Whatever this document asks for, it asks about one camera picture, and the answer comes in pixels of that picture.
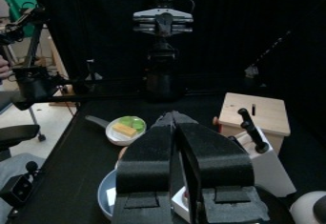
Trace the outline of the person's hand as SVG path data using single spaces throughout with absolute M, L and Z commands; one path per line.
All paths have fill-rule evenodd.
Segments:
M 0 55 L 0 79 L 7 79 L 12 74 L 11 64 Z

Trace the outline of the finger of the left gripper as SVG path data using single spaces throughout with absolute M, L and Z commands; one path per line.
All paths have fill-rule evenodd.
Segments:
M 164 13 L 163 15 L 163 33 L 164 37 L 171 36 L 171 29 L 172 29 L 174 17 L 170 13 Z
M 155 33 L 156 36 L 163 37 L 164 31 L 163 31 L 163 19 L 160 15 L 155 15 Z

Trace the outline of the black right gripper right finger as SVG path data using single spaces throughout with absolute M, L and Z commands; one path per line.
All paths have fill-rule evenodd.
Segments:
M 258 224 L 270 220 L 247 152 L 180 112 L 175 141 L 188 193 L 191 224 Z

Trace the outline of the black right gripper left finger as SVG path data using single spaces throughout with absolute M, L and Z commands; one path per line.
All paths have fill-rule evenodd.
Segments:
M 119 161 L 112 224 L 174 224 L 171 157 L 175 123 L 164 113 Z

